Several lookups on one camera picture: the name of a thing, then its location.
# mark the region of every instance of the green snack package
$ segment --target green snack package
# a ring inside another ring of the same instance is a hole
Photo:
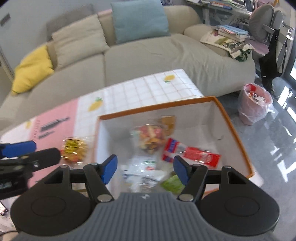
[[[170,177],[169,179],[165,180],[161,183],[161,186],[166,190],[170,191],[173,194],[180,194],[185,187],[177,175]]]

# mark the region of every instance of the beige sofa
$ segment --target beige sofa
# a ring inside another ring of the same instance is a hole
[[[167,6],[171,36],[115,44],[112,14],[99,17],[110,49],[56,71],[30,92],[8,96],[0,108],[0,131],[11,128],[73,98],[129,79],[171,69],[184,69],[205,96],[239,90],[255,79],[255,65],[199,42],[211,30],[188,6]],[[48,51],[54,67],[52,42]]]

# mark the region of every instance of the sofa backrest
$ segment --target sofa backrest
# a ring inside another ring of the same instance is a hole
[[[202,23],[197,13],[189,6],[164,6],[168,18],[171,34],[183,34],[184,30],[192,25]],[[109,47],[116,44],[115,30],[113,27],[112,13],[99,17],[106,42]]]

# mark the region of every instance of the white box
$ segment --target white box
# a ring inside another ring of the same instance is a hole
[[[111,154],[117,155],[118,168],[107,185],[115,198],[120,192],[127,191],[119,166],[126,164],[134,154],[130,131],[137,126],[155,123],[161,116],[168,115],[176,117],[172,138],[185,145],[220,154],[217,169],[230,165],[247,178],[253,176],[252,165],[241,140],[215,97],[169,102],[99,117],[94,161],[102,163]],[[166,170],[170,165],[164,161],[160,164],[161,169]],[[207,185],[206,192],[212,192],[218,187],[218,184]]]

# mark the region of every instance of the pink trash can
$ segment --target pink trash can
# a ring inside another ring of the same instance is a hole
[[[264,103],[260,105],[253,99],[249,98],[249,91],[254,91],[258,96],[264,97]],[[244,124],[249,126],[263,119],[267,112],[271,110],[273,102],[270,93],[257,84],[246,84],[239,94],[238,101],[239,118]]]

